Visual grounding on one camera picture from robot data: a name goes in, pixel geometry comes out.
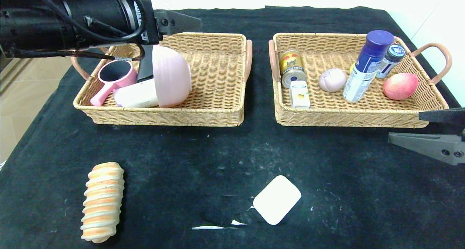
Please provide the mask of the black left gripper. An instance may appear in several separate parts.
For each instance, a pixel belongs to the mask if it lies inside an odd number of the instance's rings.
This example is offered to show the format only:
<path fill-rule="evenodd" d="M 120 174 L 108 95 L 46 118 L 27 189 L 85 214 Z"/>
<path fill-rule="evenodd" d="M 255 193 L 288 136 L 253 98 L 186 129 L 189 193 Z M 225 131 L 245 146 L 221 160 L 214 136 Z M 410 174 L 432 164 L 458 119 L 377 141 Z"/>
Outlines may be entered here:
<path fill-rule="evenodd" d="M 158 44 L 163 35 L 202 29 L 202 20 L 180 12 L 157 9 L 151 0 L 80 0 L 80 23 L 101 37 L 84 34 L 89 45 Z"/>

